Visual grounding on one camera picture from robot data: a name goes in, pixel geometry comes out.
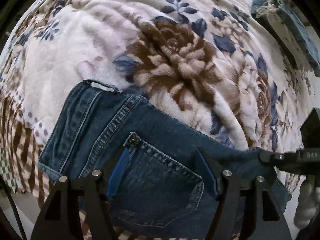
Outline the white gloved right hand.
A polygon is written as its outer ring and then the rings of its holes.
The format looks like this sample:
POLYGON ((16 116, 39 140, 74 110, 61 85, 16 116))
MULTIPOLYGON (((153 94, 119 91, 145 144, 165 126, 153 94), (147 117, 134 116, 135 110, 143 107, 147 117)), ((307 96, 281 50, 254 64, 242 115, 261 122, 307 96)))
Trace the white gloved right hand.
POLYGON ((298 205, 294 224, 298 229, 308 226, 319 209, 319 186, 315 186, 314 176, 307 176, 299 190, 298 205))

